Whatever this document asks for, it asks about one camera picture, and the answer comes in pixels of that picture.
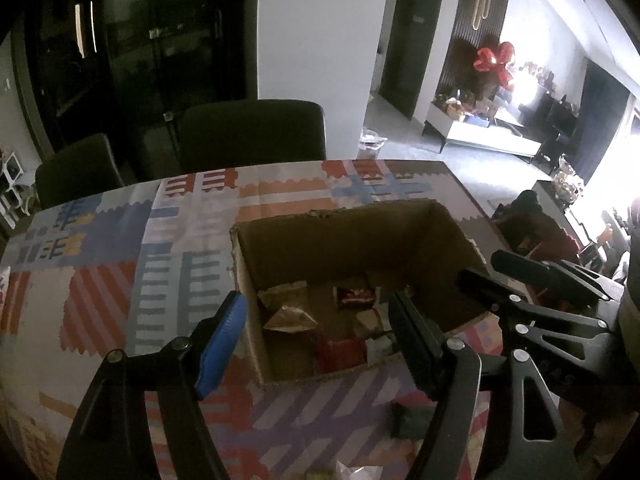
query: trash bin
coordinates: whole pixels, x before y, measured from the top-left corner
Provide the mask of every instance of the trash bin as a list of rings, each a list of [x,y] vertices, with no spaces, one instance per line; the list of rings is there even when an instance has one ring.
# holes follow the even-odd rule
[[[358,143],[358,155],[356,158],[378,158],[380,148],[384,145],[386,137],[380,137],[377,132],[363,128]]]

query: chair backrest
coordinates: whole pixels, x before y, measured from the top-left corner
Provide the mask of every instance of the chair backrest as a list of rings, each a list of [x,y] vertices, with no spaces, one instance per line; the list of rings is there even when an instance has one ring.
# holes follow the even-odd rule
[[[295,100],[198,105],[185,112],[179,143],[187,173],[323,160],[324,112],[316,103]]]
[[[36,170],[36,188],[43,209],[123,186],[105,134],[95,134],[63,148]]]

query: metal bolt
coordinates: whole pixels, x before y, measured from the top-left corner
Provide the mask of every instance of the metal bolt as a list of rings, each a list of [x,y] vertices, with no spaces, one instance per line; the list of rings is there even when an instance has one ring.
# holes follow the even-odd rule
[[[111,350],[111,352],[109,352],[107,354],[107,361],[110,363],[117,363],[118,361],[122,361],[122,358],[124,357],[124,352],[122,350]]]
[[[174,350],[184,350],[185,348],[188,348],[190,344],[191,341],[188,337],[180,336],[171,341],[171,348]]]
[[[514,359],[516,359],[516,361],[520,361],[521,363],[524,363],[529,359],[529,354],[527,354],[524,350],[521,350],[520,348],[516,348],[513,351],[513,357]]]
[[[452,350],[462,350],[465,347],[464,342],[457,337],[450,337],[447,339],[447,346]]]

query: red flower decoration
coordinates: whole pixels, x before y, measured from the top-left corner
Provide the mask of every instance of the red flower decoration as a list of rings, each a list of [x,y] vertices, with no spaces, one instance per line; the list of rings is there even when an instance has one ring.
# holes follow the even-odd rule
[[[505,65],[511,62],[514,55],[515,49],[508,41],[500,44],[497,54],[494,54],[490,48],[484,47],[478,50],[478,59],[474,62],[474,68],[478,72],[495,72],[500,85],[513,91],[513,77]]]

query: patterned tablecloth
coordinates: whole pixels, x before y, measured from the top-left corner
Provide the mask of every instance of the patterned tablecloth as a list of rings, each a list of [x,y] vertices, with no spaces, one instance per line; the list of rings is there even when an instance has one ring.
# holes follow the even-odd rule
[[[39,213],[2,258],[12,267],[0,317],[0,424],[40,478],[54,478],[74,413],[104,355],[153,352],[212,316],[234,287],[229,228],[238,221],[381,200],[433,198],[489,259],[503,242],[440,162],[299,162],[148,182]],[[497,319],[461,336],[499,352]],[[404,478],[409,441],[388,436],[389,403],[427,402],[403,362],[328,382],[259,388],[240,343],[222,386],[202,403],[234,479],[384,465]],[[460,478],[478,464],[488,398],[476,407]],[[157,397],[147,396],[156,459],[174,478]]]

